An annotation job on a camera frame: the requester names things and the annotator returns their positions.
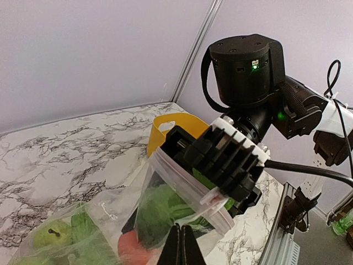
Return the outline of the green pear toy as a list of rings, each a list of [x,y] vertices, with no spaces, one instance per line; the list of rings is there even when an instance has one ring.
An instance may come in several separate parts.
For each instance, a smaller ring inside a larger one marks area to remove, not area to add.
[[[71,226],[62,220],[55,220],[34,233],[33,248],[66,247],[72,244]]]

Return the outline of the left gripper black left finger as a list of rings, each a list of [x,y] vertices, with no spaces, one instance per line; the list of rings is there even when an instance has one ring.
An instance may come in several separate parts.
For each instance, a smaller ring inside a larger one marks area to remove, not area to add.
[[[165,241],[157,265],[181,264],[181,229],[179,225],[173,225]]]

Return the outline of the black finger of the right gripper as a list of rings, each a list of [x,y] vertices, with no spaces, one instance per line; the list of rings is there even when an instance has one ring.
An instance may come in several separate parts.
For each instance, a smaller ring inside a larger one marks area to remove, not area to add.
[[[250,195],[244,199],[241,203],[234,202],[233,206],[228,210],[228,213],[231,217],[235,217],[237,215],[243,215],[248,208],[251,208],[257,205],[259,199],[262,196],[262,192],[259,188],[254,187]]]

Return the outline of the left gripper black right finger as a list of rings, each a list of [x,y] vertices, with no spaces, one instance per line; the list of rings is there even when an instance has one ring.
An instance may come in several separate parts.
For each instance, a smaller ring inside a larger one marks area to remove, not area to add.
[[[183,265],[205,265],[193,230],[189,225],[181,227],[181,263]]]

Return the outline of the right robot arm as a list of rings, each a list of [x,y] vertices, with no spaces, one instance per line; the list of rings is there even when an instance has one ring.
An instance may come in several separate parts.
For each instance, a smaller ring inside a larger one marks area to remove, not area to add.
[[[287,139],[314,133],[315,150],[328,166],[339,163],[341,150],[350,151],[352,131],[334,122],[352,114],[286,76],[279,41],[252,34],[211,44],[202,58],[201,82],[211,108],[233,124],[212,125],[202,134],[198,167],[234,200],[233,214],[260,198],[255,184],[264,168],[345,179],[325,169],[272,161],[258,146],[274,126]]]

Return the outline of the orange carrot toy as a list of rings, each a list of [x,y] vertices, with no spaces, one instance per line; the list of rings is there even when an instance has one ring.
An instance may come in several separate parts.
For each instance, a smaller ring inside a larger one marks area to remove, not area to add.
[[[123,263],[157,264],[171,227],[193,213],[170,186],[146,188],[117,243]]]

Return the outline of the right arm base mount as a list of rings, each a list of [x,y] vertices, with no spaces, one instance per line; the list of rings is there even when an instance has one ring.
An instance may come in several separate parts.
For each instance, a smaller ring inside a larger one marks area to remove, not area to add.
[[[295,229],[300,232],[308,232],[309,216],[308,212],[318,204],[321,193],[313,199],[305,196],[302,189],[298,187],[294,193],[294,198],[288,195],[285,197],[284,207],[280,218],[280,227],[293,235]]]

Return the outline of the clear zip top bag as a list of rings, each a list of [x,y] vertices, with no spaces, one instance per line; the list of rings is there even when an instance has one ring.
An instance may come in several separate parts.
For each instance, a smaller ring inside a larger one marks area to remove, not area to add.
[[[10,264],[124,264],[117,250],[122,230],[146,188],[161,184],[170,186],[193,210],[180,223],[192,227],[201,253],[209,254],[234,227],[228,213],[231,201],[157,149],[127,188],[101,192],[91,201],[75,203],[46,220],[21,243]],[[35,250],[34,233],[55,220],[71,226],[72,244]]]

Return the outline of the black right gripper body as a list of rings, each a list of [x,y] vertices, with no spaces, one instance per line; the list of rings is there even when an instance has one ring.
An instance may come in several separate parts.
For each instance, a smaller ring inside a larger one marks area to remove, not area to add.
[[[272,111],[268,106],[237,109],[221,115],[229,117],[232,125],[253,143],[260,143],[272,124]]]

